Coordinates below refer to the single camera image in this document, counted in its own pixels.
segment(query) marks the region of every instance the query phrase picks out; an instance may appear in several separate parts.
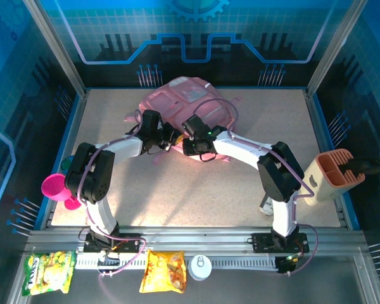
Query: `silver frame bar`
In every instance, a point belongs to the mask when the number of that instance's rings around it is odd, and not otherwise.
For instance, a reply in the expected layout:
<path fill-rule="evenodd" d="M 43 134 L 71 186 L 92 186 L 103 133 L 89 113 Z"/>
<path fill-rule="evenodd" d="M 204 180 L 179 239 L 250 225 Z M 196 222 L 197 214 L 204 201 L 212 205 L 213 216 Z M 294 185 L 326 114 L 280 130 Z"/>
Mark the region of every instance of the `silver frame bar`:
<path fill-rule="evenodd" d="M 23 0 L 23 2 L 30 11 L 32 18 L 43 34 L 46 42 L 54 53 L 66 76 L 69 78 L 69 81 L 72 83 L 76 93 L 79 97 L 83 98 L 86 95 L 86 87 L 83 84 L 75 65 L 73 64 L 72 59 L 69 57 L 67 50 L 62 44 L 61 39 L 52 26 L 52 23 L 49 20 L 44 8 L 39 1 L 35 2 L 34 0 Z"/>
<path fill-rule="evenodd" d="M 319 88 L 326 73 L 334 62 L 339 50 L 348 38 L 352 28 L 355 26 L 360 14 L 362 13 L 367 0 L 354 0 L 348 10 L 346 11 L 341 23 L 335 31 L 327 49 L 317 68 L 315 69 L 310 82 L 307 85 L 308 95 L 313 96 Z"/>

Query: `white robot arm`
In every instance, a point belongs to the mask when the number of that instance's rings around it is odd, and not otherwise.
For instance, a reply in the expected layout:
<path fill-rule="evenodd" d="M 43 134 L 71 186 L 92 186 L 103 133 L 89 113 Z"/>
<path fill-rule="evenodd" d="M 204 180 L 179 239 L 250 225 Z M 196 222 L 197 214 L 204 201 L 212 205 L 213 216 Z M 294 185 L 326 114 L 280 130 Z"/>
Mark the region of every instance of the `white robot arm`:
<path fill-rule="evenodd" d="M 87 203 L 88 216 L 92 222 L 91 229 L 100 235 L 112 235 L 118 231 L 118 223 L 111 214 L 106 197 L 113 166 L 149 151 L 154 145 L 168 150 L 181 136 L 170 124 L 163 124 L 160 114 L 155 111 L 146 110 L 143 120 L 144 124 L 135 136 L 129 136 L 127 140 L 110 145 L 99 153 L 94 168 L 84 181 L 81 197 Z M 303 171 L 287 145 L 282 142 L 271 145 L 251 141 L 219 126 L 211 130 L 197 115 L 186 120 L 183 127 L 190 135 L 190 138 L 183 140 L 185 155 L 227 155 L 259 170 L 263 188 L 273 200 L 274 244 L 278 248 L 287 247 L 298 233 L 294 218 L 294 200 L 300 188 L 300 183 L 289 169 L 292 168 L 303 177 Z M 75 196 L 82 172 L 100 146 L 102 145 L 93 146 L 87 143 L 79 146 L 65 179 L 65 186 Z M 272 156 L 273 150 L 287 161 L 288 169 Z"/>

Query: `glass panel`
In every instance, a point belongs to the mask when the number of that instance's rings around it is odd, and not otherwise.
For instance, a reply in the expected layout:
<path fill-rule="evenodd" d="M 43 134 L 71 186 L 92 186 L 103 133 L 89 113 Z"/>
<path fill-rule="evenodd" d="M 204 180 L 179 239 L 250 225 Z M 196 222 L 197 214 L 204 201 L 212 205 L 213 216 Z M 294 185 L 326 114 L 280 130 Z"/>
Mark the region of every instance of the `glass panel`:
<path fill-rule="evenodd" d="M 350 3 L 42 0 L 89 87 L 306 86 Z"/>
<path fill-rule="evenodd" d="M 369 1 L 317 92 L 333 144 L 380 154 L 380 0 Z M 361 228 L 380 226 L 380 174 L 350 191 Z"/>
<path fill-rule="evenodd" d="M 74 99 L 22 1 L 0 1 L 0 303 L 6 303 Z M 15 204 L 24 198 L 38 208 Z"/>

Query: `snack bag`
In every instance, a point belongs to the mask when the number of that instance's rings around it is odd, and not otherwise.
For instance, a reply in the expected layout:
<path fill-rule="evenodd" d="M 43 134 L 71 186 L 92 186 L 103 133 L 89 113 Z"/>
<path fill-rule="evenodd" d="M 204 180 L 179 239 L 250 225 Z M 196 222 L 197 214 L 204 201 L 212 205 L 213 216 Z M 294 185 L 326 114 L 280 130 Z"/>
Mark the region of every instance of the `snack bag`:
<path fill-rule="evenodd" d="M 144 279 L 140 293 L 175 291 L 184 293 L 186 289 L 186 264 L 184 251 L 148 251 Z"/>
<path fill-rule="evenodd" d="M 33 254 L 24 262 L 23 296 L 33 296 L 54 290 L 69 292 L 76 264 L 75 251 Z"/>

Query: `pink cup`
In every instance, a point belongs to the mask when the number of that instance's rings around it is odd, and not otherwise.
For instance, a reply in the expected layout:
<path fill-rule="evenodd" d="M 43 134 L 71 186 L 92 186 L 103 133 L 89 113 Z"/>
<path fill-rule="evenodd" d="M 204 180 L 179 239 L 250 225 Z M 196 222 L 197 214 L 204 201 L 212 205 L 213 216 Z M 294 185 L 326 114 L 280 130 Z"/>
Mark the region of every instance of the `pink cup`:
<path fill-rule="evenodd" d="M 68 210 L 75 210 L 80 207 L 77 198 L 74 198 L 70 190 L 65 187 L 65 176 L 61 173 L 48 176 L 41 185 L 41 191 L 51 200 L 64 201 Z"/>

